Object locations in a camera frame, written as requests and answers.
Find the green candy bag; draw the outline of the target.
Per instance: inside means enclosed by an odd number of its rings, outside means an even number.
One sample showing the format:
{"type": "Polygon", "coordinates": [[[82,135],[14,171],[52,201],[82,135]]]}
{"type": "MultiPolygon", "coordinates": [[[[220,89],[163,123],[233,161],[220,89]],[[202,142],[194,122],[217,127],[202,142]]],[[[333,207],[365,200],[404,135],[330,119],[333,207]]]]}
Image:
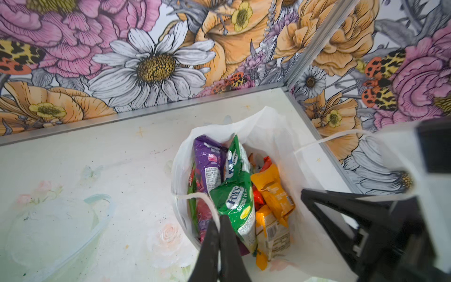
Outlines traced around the green candy bag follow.
{"type": "Polygon", "coordinates": [[[256,210],[252,189],[251,164],[235,135],[227,152],[224,181],[210,191],[210,197],[221,216],[228,216],[237,237],[250,253],[257,249],[256,210]]]}

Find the white paper gift bag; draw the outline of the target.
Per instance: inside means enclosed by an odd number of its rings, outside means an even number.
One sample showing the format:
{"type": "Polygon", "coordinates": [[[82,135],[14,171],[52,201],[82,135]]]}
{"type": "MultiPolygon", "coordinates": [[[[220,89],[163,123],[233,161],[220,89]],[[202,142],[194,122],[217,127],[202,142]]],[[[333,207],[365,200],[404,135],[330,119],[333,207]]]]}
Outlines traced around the white paper gift bag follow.
{"type": "Polygon", "coordinates": [[[194,161],[196,137],[207,135],[217,142],[226,142],[234,135],[248,152],[268,155],[277,165],[283,188],[292,197],[295,211],[289,218],[291,246],[268,268],[260,270],[253,256],[243,258],[254,282],[354,282],[352,272],[318,220],[301,201],[305,188],[347,192],[336,166],[329,169],[318,161],[323,152],[315,144],[309,130],[295,127],[274,108],[265,107],[242,121],[229,125],[208,125],[194,128],[179,147],[172,168],[171,192],[174,211],[184,234],[196,249],[201,244],[189,215],[186,199],[188,177],[194,161]]]}

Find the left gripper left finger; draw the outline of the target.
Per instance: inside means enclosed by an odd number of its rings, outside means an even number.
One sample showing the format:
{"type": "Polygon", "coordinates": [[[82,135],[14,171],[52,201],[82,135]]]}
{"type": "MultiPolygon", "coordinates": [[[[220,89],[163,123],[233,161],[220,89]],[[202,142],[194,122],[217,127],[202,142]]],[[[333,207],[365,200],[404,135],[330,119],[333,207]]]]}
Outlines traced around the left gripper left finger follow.
{"type": "Polygon", "coordinates": [[[219,251],[220,234],[215,222],[210,222],[188,282],[217,282],[219,251]]]}

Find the small orange snack packet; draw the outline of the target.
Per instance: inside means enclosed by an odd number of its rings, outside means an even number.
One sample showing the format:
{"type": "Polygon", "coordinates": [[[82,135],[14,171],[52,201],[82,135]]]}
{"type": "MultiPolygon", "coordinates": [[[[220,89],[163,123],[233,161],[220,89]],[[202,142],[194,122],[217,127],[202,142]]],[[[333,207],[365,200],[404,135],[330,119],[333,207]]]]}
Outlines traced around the small orange snack packet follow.
{"type": "Polygon", "coordinates": [[[288,218],[294,211],[295,204],[282,186],[276,164],[272,164],[265,171],[253,174],[251,181],[279,223],[288,228],[288,218]]]}

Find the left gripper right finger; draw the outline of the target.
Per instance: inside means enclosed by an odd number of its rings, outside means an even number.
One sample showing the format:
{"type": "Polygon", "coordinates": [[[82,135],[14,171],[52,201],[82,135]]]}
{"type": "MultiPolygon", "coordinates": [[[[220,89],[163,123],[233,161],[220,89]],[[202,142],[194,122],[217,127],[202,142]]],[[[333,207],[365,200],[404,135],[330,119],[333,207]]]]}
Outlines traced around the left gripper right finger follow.
{"type": "Polygon", "coordinates": [[[230,218],[226,215],[220,216],[219,231],[220,246],[220,282],[251,282],[241,258],[236,234],[231,226],[230,218]]]}

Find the magenta chocolate snack bag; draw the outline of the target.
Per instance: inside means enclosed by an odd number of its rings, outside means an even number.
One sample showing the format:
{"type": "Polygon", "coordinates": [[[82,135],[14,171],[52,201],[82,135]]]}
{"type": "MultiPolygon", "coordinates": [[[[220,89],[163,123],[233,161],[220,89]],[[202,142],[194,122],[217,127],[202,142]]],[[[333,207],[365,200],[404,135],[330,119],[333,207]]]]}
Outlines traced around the magenta chocolate snack bag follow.
{"type": "MultiPolygon", "coordinates": [[[[206,188],[204,188],[203,186],[200,170],[197,168],[196,174],[197,174],[197,192],[204,193],[209,197],[206,188]]],[[[206,236],[208,225],[213,216],[207,203],[200,198],[197,198],[197,212],[198,212],[198,231],[199,231],[198,240],[200,244],[202,244],[206,236]]]]}

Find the purple Fox's berries candy bag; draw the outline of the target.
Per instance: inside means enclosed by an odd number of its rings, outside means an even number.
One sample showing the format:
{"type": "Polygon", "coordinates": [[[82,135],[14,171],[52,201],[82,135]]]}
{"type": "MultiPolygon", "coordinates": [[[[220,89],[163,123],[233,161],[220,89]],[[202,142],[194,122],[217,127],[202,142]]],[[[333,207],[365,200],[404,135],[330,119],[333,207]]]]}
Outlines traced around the purple Fox's berries candy bag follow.
{"type": "Polygon", "coordinates": [[[194,162],[202,192],[210,194],[223,182],[223,169],[227,148],[206,135],[195,138],[193,142],[194,162]]]}

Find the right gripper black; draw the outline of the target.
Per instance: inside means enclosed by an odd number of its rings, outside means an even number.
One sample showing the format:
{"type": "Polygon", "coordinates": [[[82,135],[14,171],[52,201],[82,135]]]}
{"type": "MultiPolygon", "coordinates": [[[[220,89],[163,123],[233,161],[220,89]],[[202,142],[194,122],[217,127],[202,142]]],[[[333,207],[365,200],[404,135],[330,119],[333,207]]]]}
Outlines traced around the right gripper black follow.
{"type": "Polygon", "coordinates": [[[448,282],[416,198],[305,189],[301,200],[360,282],[448,282]]]}

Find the orange Fox's fruits candy bag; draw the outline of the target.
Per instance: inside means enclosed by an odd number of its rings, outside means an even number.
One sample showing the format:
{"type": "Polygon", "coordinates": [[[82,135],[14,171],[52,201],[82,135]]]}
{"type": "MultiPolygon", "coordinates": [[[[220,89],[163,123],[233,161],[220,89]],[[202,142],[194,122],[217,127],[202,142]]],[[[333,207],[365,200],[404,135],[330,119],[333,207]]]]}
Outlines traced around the orange Fox's fruits candy bag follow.
{"type": "Polygon", "coordinates": [[[259,153],[251,153],[248,160],[254,173],[258,173],[264,165],[264,157],[259,153]]]}

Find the green Lay's chips bag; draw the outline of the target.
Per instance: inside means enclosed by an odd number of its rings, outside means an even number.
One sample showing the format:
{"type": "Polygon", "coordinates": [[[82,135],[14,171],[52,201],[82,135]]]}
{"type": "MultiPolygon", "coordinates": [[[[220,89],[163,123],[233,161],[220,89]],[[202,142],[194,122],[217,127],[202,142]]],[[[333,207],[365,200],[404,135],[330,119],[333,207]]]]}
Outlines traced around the green Lay's chips bag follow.
{"type": "MultiPolygon", "coordinates": [[[[187,193],[192,194],[197,192],[197,174],[196,174],[196,163],[193,162],[193,165],[191,167],[191,172],[189,176],[189,186],[187,193]]],[[[196,231],[196,234],[199,234],[198,231],[198,212],[197,212],[197,199],[191,198],[188,200],[189,209],[190,209],[190,216],[193,222],[194,229],[196,231]]]]}

